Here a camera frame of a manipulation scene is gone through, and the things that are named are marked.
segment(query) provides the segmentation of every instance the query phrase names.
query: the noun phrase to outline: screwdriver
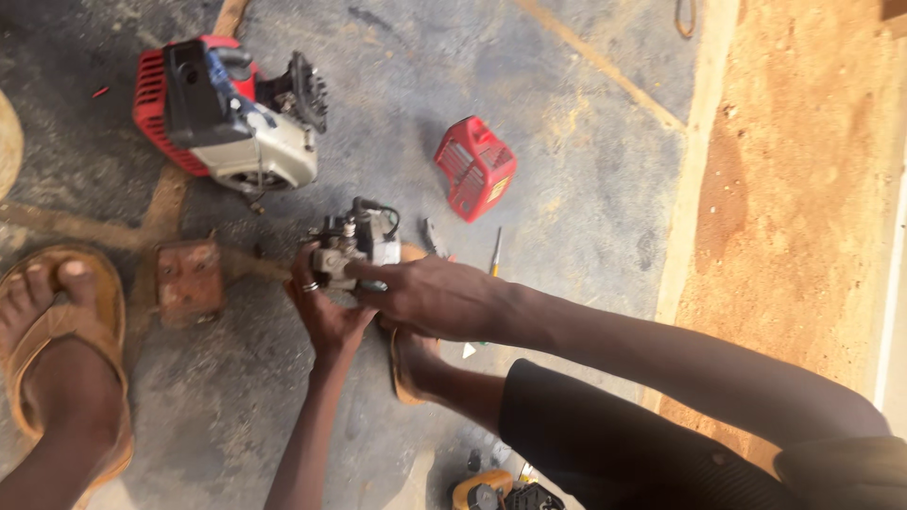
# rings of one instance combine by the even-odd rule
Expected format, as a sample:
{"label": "screwdriver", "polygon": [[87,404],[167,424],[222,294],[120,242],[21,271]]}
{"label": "screwdriver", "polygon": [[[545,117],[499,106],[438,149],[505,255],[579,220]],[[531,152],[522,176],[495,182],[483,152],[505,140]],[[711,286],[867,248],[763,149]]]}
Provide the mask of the screwdriver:
{"label": "screwdriver", "polygon": [[498,242],[494,245],[494,256],[492,257],[492,270],[490,274],[492,276],[498,276],[498,262],[501,261],[501,230],[503,227],[498,227]]}

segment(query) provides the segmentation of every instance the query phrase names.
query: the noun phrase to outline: small engine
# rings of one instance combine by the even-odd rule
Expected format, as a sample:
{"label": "small engine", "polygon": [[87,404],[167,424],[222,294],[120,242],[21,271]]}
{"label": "small engine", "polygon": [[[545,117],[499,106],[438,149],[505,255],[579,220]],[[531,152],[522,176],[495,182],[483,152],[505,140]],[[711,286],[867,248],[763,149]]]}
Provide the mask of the small engine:
{"label": "small engine", "polygon": [[[312,254],[312,270],[319,285],[328,289],[352,290],[356,280],[346,277],[351,260],[368,260],[376,266],[400,262],[400,213],[394,208],[362,197],[353,199],[353,209],[343,216],[326,216],[322,229],[309,235],[321,242]],[[386,290],[382,281],[360,282],[363,288]]]}
{"label": "small engine", "polygon": [[137,78],[133,119],[187,172],[245,193],[316,178],[327,91],[302,53],[266,80],[238,41],[203,35],[143,52]]}

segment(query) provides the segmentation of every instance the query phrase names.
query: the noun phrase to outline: hand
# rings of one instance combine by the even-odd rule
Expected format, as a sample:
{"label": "hand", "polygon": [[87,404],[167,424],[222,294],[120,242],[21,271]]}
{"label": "hand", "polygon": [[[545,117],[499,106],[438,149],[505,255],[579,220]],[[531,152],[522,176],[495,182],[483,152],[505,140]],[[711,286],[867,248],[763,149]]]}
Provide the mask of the hand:
{"label": "hand", "polygon": [[315,281],[310,263],[312,251],[318,247],[311,242],[299,249],[290,268],[291,280],[284,282],[284,289],[299,316],[306,325],[317,358],[336,360],[341,354],[352,355],[362,342],[362,334],[377,313],[376,309],[357,307],[348,309],[331,302],[321,290],[305,292],[304,286]]}
{"label": "hand", "polygon": [[385,266],[353,261],[346,275],[386,283],[384,292],[361,290],[360,303],[426,336],[494,340],[498,313],[510,306],[504,280],[434,256]]}

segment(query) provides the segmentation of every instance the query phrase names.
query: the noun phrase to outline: yellow engine part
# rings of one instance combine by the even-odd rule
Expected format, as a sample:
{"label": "yellow engine part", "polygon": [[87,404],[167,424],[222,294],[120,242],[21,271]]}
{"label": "yellow engine part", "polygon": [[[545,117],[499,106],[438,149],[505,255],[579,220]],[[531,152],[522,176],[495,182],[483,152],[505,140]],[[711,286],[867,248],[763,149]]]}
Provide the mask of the yellow engine part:
{"label": "yellow engine part", "polygon": [[453,490],[453,510],[469,510],[466,496],[469,495],[470,489],[479,484],[490,485],[495,491],[501,489],[503,491],[502,497],[507,497],[513,490],[513,476],[511,476],[509,471],[504,471],[503,469],[493,469],[481,475],[473,476]]}

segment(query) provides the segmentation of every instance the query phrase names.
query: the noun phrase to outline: carburetor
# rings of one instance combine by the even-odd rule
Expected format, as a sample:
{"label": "carburetor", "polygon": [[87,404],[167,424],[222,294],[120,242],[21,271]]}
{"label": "carburetor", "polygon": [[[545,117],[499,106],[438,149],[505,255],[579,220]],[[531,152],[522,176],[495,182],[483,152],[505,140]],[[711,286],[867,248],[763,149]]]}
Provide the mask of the carburetor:
{"label": "carburetor", "polygon": [[[308,232],[321,243],[312,253],[312,270],[318,285],[355,289],[356,280],[344,273],[352,260],[367,260],[376,266],[399,263],[399,227],[399,212],[363,197],[355,197],[353,208],[343,216],[326,216],[323,228]],[[365,289],[387,290],[383,281],[363,280],[360,284]]]}

